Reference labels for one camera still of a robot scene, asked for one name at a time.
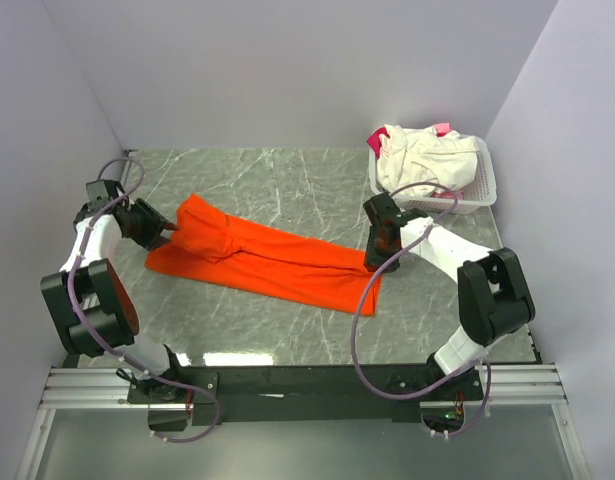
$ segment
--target white cloth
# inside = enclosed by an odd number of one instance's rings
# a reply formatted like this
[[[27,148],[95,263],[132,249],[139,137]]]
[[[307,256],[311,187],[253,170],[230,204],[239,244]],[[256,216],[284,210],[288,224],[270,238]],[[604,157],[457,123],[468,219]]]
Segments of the white cloth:
[[[389,192],[414,182],[435,182],[460,190],[474,181],[478,166],[476,137],[452,130],[444,137],[434,127],[423,130],[385,125],[389,137],[380,135],[377,180]],[[407,195],[428,197],[441,189],[421,186]]]

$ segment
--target pink cloth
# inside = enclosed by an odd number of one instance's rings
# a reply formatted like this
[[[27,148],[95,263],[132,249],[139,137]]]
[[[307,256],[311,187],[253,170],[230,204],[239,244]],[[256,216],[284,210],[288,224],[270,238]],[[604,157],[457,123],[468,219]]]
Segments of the pink cloth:
[[[437,123],[433,125],[433,127],[436,129],[436,136],[438,137],[444,137],[449,132],[451,132],[451,125],[449,123]],[[378,158],[380,157],[380,147],[381,147],[380,136],[381,135],[385,135],[387,138],[389,138],[389,133],[387,133],[387,129],[385,127],[380,127],[378,130],[372,133],[367,139],[367,145],[369,145],[369,148],[371,148],[376,154],[376,160],[378,160]],[[458,194],[458,200],[462,200],[463,191],[459,190],[456,193]],[[448,198],[450,200],[454,198],[453,195],[448,192],[432,193],[431,196],[432,198]]]

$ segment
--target wall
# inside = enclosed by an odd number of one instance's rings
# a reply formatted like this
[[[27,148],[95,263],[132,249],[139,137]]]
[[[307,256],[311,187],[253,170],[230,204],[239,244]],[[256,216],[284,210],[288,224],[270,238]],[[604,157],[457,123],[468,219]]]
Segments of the wall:
[[[596,478],[614,479],[615,0],[560,0],[487,142],[539,347]]]
[[[0,0],[0,479],[64,352],[39,281],[65,260],[84,182],[120,147],[37,0]]]
[[[484,136],[556,0],[45,0],[124,147]]]

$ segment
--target cable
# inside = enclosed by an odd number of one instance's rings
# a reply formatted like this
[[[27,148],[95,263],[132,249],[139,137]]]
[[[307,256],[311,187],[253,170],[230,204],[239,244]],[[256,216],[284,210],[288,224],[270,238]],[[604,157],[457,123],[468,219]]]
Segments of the cable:
[[[421,390],[418,390],[417,392],[404,393],[404,394],[394,394],[394,393],[383,392],[382,390],[376,388],[374,385],[371,384],[371,382],[367,379],[367,377],[363,373],[362,367],[360,365],[360,361],[358,360],[358,352],[356,350],[356,336],[357,336],[357,331],[358,331],[358,321],[360,319],[360,311],[362,309],[363,304],[365,303],[367,295],[369,294],[369,291],[370,291],[372,285],[374,284],[374,282],[380,277],[380,275],[382,275],[382,273],[387,268],[389,268],[389,266],[392,263],[394,263],[396,260],[398,260],[400,257],[402,257],[405,253],[409,252],[412,248],[416,247],[417,245],[422,243],[427,237],[429,237],[429,234],[431,233],[432,229],[434,228],[435,222],[437,222],[438,220],[440,220],[444,216],[446,216],[449,213],[451,213],[454,210],[454,208],[456,208],[456,205],[458,205],[458,196],[456,195],[456,192],[454,192],[453,190],[450,190],[449,188],[447,188],[447,187],[445,187],[443,185],[440,185],[440,184],[434,183],[434,182],[416,182],[416,183],[411,183],[409,185],[405,185],[403,187],[400,187],[400,188],[394,190],[393,192],[390,193],[390,195],[393,197],[394,195],[402,192],[403,190],[406,190],[406,189],[411,188],[411,187],[422,186],[422,185],[428,185],[428,186],[431,186],[431,187],[440,188],[440,189],[442,189],[442,190],[444,190],[444,191],[446,191],[448,193],[451,193],[452,196],[454,197],[454,201],[453,201],[453,203],[449,207],[447,207],[445,210],[443,210],[441,213],[438,214],[438,216],[434,219],[434,222],[432,222],[425,229],[425,231],[422,233],[422,235],[420,237],[418,237],[412,243],[410,243],[406,247],[403,247],[401,250],[396,252],[394,255],[389,257],[385,263],[383,263],[380,267],[378,267],[378,269],[374,272],[374,274],[369,279],[369,282],[367,282],[367,286],[363,290],[363,293],[360,295],[360,300],[358,301],[358,305],[356,306],[356,311],[354,312],[354,317],[353,317],[352,323],[351,323],[351,336],[350,336],[351,358],[352,358],[352,362],[354,364],[354,369],[356,370],[356,374],[358,375],[358,378],[363,383],[363,385],[365,385],[365,387],[367,387],[367,389],[370,392],[378,395],[379,397],[386,398],[386,399],[389,399],[389,400],[413,400],[415,398],[420,398],[420,397],[422,397],[424,395],[427,395],[427,394],[433,392],[434,390],[436,390],[441,385],[444,385],[445,383],[449,382],[452,378],[457,377],[457,376],[465,373],[466,371],[470,370],[471,368],[475,367],[476,365],[484,363],[487,366],[487,386],[485,388],[485,394],[484,394],[484,397],[483,397],[483,402],[480,405],[480,408],[478,409],[478,411],[476,412],[476,415],[466,425],[464,425],[461,429],[456,430],[455,432],[452,432],[452,433],[449,434],[450,436],[453,436],[453,435],[457,435],[459,433],[462,433],[465,430],[467,430],[468,428],[470,428],[474,424],[474,422],[482,415],[483,411],[485,410],[485,405],[487,404],[487,400],[489,398],[489,392],[491,390],[491,365],[489,364],[489,362],[487,360],[485,360],[484,358],[482,360],[480,360],[480,359],[472,360],[471,362],[463,365],[461,368],[459,368],[457,370],[454,370],[449,375],[444,376],[440,380],[437,380],[436,382],[432,383],[431,385],[429,385],[429,386],[427,386],[427,387],[425,387],[425,388],[423,388]]]
[[[209,399],[211,399],[211,401],[214,403],[214,405],[216,405],[216,413],[214,415],[214,418],[213,418],[211,424],[205,430],[203,430],[202,432],[198,433],[197,435],[194,435],[194,436],[189,437],[189,438],[170,438],[170,437],[167,437],[167,436],[163,435],[162,433],[154,432],[154,436],[160,438],[164,442],[170,442],[170,443],[189,443],[189,442],[193,442],[195,440],[199,440],[199,439],[207,436],[216,427],[216,425],[218,425],[218,423],[220,422],[220,417],[222,415],[222,411],[221,411],[221,408],[220,408],[220,404],[218,403],[218,400],[216,399],[214,394],[209,392],[209,391],[207,391],[207,390],[205,390],[205,389],[203,389],[203,388],[196,387],[194,385],[187,385],[185,383],[175,382],[173,380],[167,380],[166,378],[163,378],[163,377],[161,377],[159,375],[156,375],[156,374],[150,372],[148,369],[145,368],[144,365],[140,364],[137,360],[135,360],[131,356],[126,355],[126,354],[124,354],[122,352],[119,352],[118,350],[115,350],[111,345],[109,345],[105,341],[105,339],[92,326],[91,322],[87,319],[87,316],[85,315],[85,313],[84,313],[84,311],[83,311],[83,309],[82,309],[82,307],[80,305],[80,302],[78,301],[78,297],[76,296],[76,291],[75,291],[75,288],[74,288],[74,278],[75,278],[75,275],[76,275],[76,271],[78,270],[78,268],[80,268],[80,264],[82,263],[83,256],[84,256],[85,251],[87,249],[87,244],[89,243],[89,237],[91,235],[91,232],[92,232],[92,229],[93,229],[95,223],[100,219],[100,217],[105,215],[105,213],[107,213],[107,211],[109,211],[111,208],[115,207],[119,203],[121,203],[121,202],[125,201],[126,199],[128,199],[129,195],[134,193],[136,191],[136,189],[138,188],[138,186],[142,183],[143,178],[145,176],[145,168],[143,167],[143,165],[142,165],[142,163],[140,161],[138,161],[136,159],[133,159],[133,158],[116,158],[114,160],[110,160],[105,165],[103,165],[103,167],[100,169],[100,172],[98,173],[98,177],[97,178],[100,179],[102,177],[104,171],[110,165],[112,165],[114,163],[117,163],[117,162],[130,162],[130,163],[133,163],[134,165],[137,165],[138,169],[139,169],[138,181],[134,185],[132,185],[131,188],[129,188],[122,195],[120,195],[117,198],[113,199],[107,205],[105,205],[103,208],[101,208],[89,220],[89,225],[85,229],[85,234],[83,235],[82,242],[80,243],[79,252],[76,255],[76,260],[74,261],[74,264],[72,265],[71,269],[69,270],[69,275],[67,276],[67,293],[69,295],[69,299],[71,301],[74,313],[76,314],[76,316],[80,320],[80,323],[85,327],[85,330],[87,330],[87,332],[92,336],[92,338],[96,341],[96,343],[98,345],[100,345],[100,347],[105,352],[109,353],[110,355],[113,355],[114,357],[117,357],[117,358],[121,359],[127,365],[135,368],[138,371],[144,372],[145,374],[149,375],[151,378],[153,378],[154,380],[157,380],[160,383],[163,383],[165,385],[170,385],[172,387],[182,388],[182,389],[185,389],[185,390],[192,390],[194,392],[200,393],[200,394],[204,395],[205,397],[208,397]]]

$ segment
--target pair of orange pants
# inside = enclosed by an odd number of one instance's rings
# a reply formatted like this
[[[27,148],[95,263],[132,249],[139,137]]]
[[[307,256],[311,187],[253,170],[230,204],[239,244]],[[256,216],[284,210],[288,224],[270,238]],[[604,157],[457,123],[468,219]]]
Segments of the pair of orange pants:
[[[348,313],[371,277],[363,252],[227,215],[196,195],[178,208],[178,226],[145,267]],[[362,315],[375,313],[379,291],[380,279]]]

